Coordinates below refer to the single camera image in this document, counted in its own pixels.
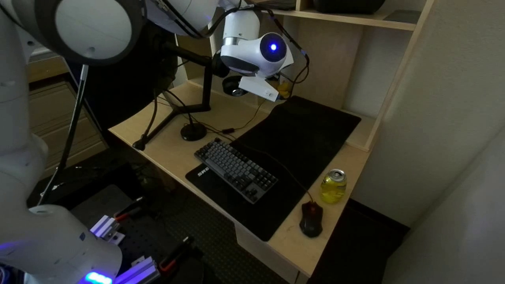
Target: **keyboard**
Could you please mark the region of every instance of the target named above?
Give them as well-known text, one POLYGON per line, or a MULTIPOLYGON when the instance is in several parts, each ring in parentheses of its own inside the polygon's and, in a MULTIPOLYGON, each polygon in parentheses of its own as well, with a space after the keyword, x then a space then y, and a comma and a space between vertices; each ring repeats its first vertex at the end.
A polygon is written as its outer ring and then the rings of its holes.
POLYGON ((203 146, 194 155, 252 204, 278 181, 219 138, 203 146))

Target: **desk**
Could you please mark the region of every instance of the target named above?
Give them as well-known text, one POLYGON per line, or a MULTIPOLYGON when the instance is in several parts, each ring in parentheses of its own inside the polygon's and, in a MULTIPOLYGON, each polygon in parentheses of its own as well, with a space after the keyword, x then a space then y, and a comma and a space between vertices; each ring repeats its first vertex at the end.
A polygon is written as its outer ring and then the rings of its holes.
MULTIPOLYGON (((201 100, 201 90, 200 86, 191 82, 171 89, 173 93, 188 105, 199 103, 201 100)), ((248 104, 248 102, 254 99, 251 96, 253 95, 233 98, 213 92, 211 96, 212 110, 205 113, 195 113, 193 116, 197 120, 218 129, 243 126, 256 111, 256 107, 248 104)), ((246 128, 235 132, 233 135, 238 137, 265 119, 273 106, 273 103, 265 102, 254 120, 246 128)), ((110 131, 125 143, 132 145, 145 131, 153 114, 153 107, 154 104, 151 103, 130 119, 111 128, 110 131)), ((170 112, 171 108, 169 106, 159 104, 154 126, 159 124, 170 112)), ((369 153, 345 144, 311 186, 310 192, 312 196, 324 209, 323 232, 319 237, 310 239, 303 235, 298 227, 301 220, 301 205, 309 201, 309 197, 305 195, 277 229, 272 238, 265 243, 251 234, 185 178, 185 175, 190 170, 200 164, 193 153, 217 137, 216 134, 208 133, 204 139, 199 141, 184 141, 179 131, 185 123, 187 123, 187 120, 184 117, 176 117, 151 140, 146 146, 145 151, 140 153, 199 198, 232 220, 235 223, 238 243, 273 271, 290 283, 302 283, 306 281, 316 268, 321 254, 349 199, 349 195, 363 170, 369 153), (319 197, 319 185, 323 176, 333 168, 346 172, 348 184, 344 198, 338 204, 328 205, 321 201, 319 197)))

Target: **mouse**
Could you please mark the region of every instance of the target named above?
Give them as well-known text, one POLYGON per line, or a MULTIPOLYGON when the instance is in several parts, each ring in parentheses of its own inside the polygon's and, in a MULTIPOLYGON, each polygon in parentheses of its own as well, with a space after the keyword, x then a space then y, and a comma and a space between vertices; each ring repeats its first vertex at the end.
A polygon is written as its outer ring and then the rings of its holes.
POLYGON ((301 212, 303 215, 300 221, 301 231, 310 238, 319 236, 323 231, 321 225, 323 220, 323 208, 316 202, 309 201, 302 204, 301 212))

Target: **black desk mat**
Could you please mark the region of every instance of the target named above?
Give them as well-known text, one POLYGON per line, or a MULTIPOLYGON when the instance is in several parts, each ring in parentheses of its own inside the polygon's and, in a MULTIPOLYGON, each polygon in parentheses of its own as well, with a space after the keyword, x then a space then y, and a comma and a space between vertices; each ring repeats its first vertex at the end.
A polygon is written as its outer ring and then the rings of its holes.
POLYGON ((186 178, 253 234, 268 241, 305 190, 272 158, 243 145, 269 153, 309 188, 360 121, 359 117, 300 97, 276 106, 265 120, 231 143, 279 179, 254 205, 214 172, 201 174, 204 164, 187 173, 186 178))

